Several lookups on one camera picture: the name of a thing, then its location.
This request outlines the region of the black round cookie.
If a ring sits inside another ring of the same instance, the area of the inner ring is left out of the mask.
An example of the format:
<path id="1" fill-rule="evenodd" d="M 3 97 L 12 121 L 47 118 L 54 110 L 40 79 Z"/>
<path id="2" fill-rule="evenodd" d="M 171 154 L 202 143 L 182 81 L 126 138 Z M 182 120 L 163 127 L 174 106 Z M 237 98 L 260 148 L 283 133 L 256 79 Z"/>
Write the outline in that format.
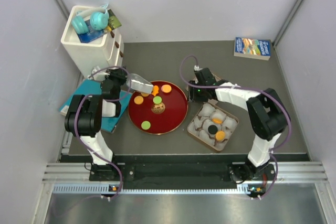
<path id="1" fill-rule="evenodd" d="M 211 135 L 215 135 L 218 132 L 218 128 L 216 125 L 210 125 L 208 128 L 208 133 Z"/>

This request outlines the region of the orange round cookie top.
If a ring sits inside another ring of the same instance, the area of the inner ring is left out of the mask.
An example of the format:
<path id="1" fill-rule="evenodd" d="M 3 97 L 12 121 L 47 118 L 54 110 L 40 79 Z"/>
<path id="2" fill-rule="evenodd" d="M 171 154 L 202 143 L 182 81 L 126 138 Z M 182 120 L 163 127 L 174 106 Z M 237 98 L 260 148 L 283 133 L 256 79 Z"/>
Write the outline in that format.
<path id="1" fill-rule="evenodd" d="M 169 84 L 164 84 L 161 86 L 161 90 L 164 93 L 170 93 L 172 91 L 172 87 Z"/>

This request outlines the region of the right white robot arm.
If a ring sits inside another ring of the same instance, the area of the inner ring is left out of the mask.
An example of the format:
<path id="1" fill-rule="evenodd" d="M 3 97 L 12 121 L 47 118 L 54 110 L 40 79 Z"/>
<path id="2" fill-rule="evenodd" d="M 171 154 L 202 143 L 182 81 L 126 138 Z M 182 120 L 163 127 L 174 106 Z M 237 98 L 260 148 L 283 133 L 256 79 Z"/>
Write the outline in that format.
<path id="1" fill-rule="evenodd" d="M 274 89 L 264 91 L 243 88 L 226 80 L 216 80 L 208 68 L 194 67 L 196 80 L 188 85 L 188 98 L 193 102 L 216 100 L 240 107 L 248 112 L 255 138 L 245 163 L 245 174 L 252 180 L 264 174 L 270 153 L 291 120 Z"/>

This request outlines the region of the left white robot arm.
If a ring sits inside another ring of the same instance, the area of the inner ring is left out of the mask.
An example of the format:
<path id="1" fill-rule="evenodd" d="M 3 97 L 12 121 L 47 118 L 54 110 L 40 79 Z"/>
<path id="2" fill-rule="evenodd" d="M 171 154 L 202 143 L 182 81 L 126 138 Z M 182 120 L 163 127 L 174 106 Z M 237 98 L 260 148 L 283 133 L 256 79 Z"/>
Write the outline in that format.
<path id="1" fill-rule="evenodd" d="M 106 101 L 113 118 L 120 115 L 120 101 L 128 95 L 125 93 L 120 97 L 121 87 L 126 83 L 129 73 L 124 67 L 112 66 L 94 70 L 88 78 L 99 73 L 106 75 L 100 85 L 101 93 L 72 97 L 65 116 L 65 130 L 80 140 L 92 156 L 89 180 L 107 182 L 122 179 L 122 175 L 113 163 L 113 151 L 108 148 L 101 133 L 103 103 Z"/>

